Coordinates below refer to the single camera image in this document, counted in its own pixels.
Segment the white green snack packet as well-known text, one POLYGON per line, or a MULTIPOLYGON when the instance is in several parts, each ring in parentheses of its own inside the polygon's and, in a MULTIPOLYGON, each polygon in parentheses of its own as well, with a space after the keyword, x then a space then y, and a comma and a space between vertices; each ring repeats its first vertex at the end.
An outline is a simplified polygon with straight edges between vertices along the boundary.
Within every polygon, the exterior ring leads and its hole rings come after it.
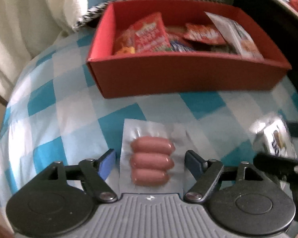
POLYGON ((297 157, 290 132, 280 114, 270 113, 257 119, 249 131, 254 136, 255 152, 277 157, 297 157))

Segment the vacuum packed sausages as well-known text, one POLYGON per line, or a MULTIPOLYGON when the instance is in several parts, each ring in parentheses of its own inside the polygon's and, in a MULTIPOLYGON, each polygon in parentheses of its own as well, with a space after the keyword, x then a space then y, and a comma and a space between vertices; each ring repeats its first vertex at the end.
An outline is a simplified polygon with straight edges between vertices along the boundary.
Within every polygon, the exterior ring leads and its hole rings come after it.
POLYGON ((192 146, 181 124, 125 119, 119 160, 120 192, 183 195, 185 153, 192 146))

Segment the white spicy strip bag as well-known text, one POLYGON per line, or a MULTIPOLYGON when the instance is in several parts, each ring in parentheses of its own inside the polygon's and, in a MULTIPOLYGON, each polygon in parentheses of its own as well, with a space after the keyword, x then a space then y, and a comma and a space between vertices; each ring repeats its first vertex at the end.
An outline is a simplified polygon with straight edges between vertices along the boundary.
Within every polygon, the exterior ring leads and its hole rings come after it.
POLYGON ((237 54, 245 58, 264 59, 252 37, 239 23, 210 12, 206 12, 206 15, 237 54))

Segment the yellow orange snack packet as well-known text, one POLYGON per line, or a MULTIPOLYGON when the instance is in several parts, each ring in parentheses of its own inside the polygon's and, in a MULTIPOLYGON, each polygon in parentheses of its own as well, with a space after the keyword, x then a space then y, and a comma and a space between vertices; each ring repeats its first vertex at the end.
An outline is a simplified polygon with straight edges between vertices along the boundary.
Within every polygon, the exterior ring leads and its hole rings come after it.
POLYGON ((130 26, 122 31, 114 42, 114 54, 135 54, 134 29, 130 26))

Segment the red gummy candy bag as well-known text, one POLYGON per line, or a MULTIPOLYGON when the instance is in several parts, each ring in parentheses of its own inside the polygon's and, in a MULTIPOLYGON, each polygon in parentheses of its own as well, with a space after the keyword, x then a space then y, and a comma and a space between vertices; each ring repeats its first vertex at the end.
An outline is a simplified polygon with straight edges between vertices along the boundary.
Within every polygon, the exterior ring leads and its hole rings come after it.
POLYGON ((214 25, 186 24, 184 38, 207 45, 225 45, 226 41, 214 25))

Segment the red crown snack packet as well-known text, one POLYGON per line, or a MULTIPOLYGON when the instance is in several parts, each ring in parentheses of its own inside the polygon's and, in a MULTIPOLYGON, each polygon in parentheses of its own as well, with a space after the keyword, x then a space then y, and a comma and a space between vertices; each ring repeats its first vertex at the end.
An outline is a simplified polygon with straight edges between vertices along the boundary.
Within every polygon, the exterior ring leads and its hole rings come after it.
POLYGON ((166 52, 171 50, 160 12, 152 13, 131 26, 136 53, 166 52))

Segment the blue white checkered tablecloth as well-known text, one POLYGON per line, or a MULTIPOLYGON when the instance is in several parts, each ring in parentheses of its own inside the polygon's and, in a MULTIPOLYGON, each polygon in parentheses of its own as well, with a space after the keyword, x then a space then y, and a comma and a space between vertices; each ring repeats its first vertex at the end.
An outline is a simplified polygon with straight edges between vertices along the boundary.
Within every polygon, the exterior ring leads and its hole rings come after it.
POLYGON ((77 163, 120 148, 126 118, 184 123, 199 151, 229 160, 251 154, 252 121, 269 111, 298 120, 288 79, 268 92, 171 93, 105 99, 85 65, 93 33, 42 52, 22 72, 0 131, 0 205, 54 159, 77 163))

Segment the dark side table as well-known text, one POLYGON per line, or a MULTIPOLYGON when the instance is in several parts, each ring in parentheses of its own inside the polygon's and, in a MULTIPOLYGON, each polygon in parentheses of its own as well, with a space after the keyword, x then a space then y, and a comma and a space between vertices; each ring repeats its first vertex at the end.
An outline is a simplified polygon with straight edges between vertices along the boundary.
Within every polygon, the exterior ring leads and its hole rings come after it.
POLYGON ((270 36, 298 78, 298 13, 280 0, 234 0, 270 36))

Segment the blue white snack packet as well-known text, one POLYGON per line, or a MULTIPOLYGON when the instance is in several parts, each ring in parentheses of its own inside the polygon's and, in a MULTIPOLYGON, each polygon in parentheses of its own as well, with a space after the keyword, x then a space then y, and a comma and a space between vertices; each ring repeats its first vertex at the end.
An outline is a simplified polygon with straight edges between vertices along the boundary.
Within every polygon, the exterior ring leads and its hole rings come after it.
POLYGON ((170 40, 171 49, 174 52, 194 52, 195 49, 191 44, 181 40, 170 40))

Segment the red cardboard box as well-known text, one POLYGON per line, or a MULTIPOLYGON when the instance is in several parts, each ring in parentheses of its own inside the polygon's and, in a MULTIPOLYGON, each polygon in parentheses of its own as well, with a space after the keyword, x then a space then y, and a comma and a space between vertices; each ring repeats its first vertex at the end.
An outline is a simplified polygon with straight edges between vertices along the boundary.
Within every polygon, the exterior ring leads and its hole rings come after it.
POLYGON ((195 0, 112 2, 96 29, 86 64, 105 98, 189 91, 272 89, 291 69, 265 31, 240 8, 195 0), (214 52, 114 53, 114 42, 136 21, 160 12, 164 24, 209 23, 214 13, 239 23, 254 40, 261 59, 214 52))

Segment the white fluffy blanket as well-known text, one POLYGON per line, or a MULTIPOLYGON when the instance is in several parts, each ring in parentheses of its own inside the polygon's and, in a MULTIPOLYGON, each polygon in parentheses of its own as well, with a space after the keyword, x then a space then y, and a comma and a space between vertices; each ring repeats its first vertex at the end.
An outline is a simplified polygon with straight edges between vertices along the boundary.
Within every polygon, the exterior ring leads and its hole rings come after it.
POLYGON ((70 35, 88 0, 0 0, 0 96, 8 99, 23 68, 70 35))

